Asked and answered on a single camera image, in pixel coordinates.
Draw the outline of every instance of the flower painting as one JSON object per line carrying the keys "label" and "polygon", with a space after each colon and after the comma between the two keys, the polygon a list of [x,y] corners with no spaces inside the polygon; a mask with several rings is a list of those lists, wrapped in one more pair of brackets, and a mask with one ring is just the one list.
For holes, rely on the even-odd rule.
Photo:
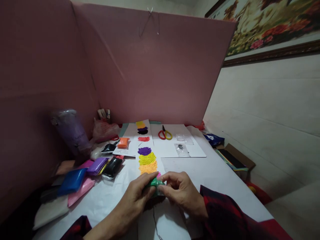
{"label": "flower painting", "polygon": [[320,0],[226,0],[210,18],[238,23],[226,60],[320,39]]}

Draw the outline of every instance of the white table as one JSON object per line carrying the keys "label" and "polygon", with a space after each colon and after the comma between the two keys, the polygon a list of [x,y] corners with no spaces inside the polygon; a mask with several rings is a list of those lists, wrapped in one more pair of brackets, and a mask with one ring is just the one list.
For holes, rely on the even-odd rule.
{"label": "white table", "polygon": [[[162,158],[165,170],[167,172],[185,171],[198,190],[200,190],[200,185],[203,185],[232,197],[244,213],[258,222],[272,219],[268,210],[216,154],[201,132],[192,126],[189,126],[188,129],[207,157]],[[34,240],[59,240],[81,215],[88,216],[92,227],[97,225],[117,205],[130,181],[136,178],[135,173],[130,171],[135,167],[133,161],[126,160],[124,164],[113,186],[105,185],[102,181],[98,183],[82,197],[81,201],[72,206],[67,215],[39,229]],[[192,228],[193,225],[188,225],[191,237],[195,237],[198,232],[194,233]],[[125,239],[137,239],[137,228],[133,227],[130,237],[126,236]]]}

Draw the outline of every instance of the framed painting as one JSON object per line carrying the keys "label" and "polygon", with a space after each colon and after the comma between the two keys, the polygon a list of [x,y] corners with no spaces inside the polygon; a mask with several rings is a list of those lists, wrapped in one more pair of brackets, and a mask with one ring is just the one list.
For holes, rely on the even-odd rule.
{"label": "framed painting", "polygon": [[320,50],[320,0],[219,0],[205,17],[238,23],[223,66]]}

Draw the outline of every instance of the red plaid shirt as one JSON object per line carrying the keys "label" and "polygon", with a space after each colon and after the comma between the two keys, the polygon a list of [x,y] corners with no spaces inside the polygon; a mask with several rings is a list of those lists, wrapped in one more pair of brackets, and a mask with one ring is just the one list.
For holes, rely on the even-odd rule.
{"label": "red plaid shirt", "polygon": [[[292,239],[274,219],[256,222],[244,214],[229,196],[201,185],[209,219],[204,223],[205,234],[210,239]],[[61,240],[82,240],[92,229],[87,216],[81,216]]]}

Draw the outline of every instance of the scissors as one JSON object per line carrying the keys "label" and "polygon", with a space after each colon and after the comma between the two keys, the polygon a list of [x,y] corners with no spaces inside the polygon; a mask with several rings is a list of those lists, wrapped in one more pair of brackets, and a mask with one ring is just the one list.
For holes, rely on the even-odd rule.
{"label": "scissors", "polygon": [[158,136],[159,136],[159,138],[162,139],[162,140],[166,140],[166,139],[171,140],[171,139],[172,139],[172,134],[171,134],[170,132],[168,132],[168,131],[164,128],[163,125],[162,125],[162,130],[158,133]]}

